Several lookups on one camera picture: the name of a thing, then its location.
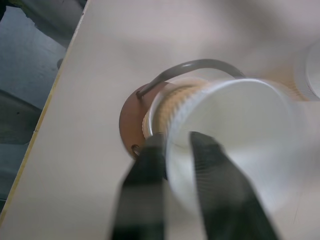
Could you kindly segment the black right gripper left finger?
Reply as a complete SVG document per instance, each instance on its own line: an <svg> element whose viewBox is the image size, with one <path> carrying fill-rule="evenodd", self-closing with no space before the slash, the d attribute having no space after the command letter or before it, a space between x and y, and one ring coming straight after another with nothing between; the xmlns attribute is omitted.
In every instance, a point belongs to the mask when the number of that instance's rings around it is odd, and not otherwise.
<svg viewBox="0 0 320 240"><path fill-rule="evenodd" d="M118 197L111 238L113 240L163 240L164 139L149 137L124 179Z"/></svg>

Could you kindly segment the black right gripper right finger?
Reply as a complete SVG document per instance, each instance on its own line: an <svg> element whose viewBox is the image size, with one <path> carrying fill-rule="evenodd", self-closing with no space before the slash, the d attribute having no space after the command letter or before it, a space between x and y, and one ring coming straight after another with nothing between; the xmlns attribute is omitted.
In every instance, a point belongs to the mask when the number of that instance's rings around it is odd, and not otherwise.
<svg viewBox="0 0 320 240"><path fill-rule="evenodd" d="M223 147L200 132L189 134L198 204L209 240L277 240L247 177Z"/></svg>

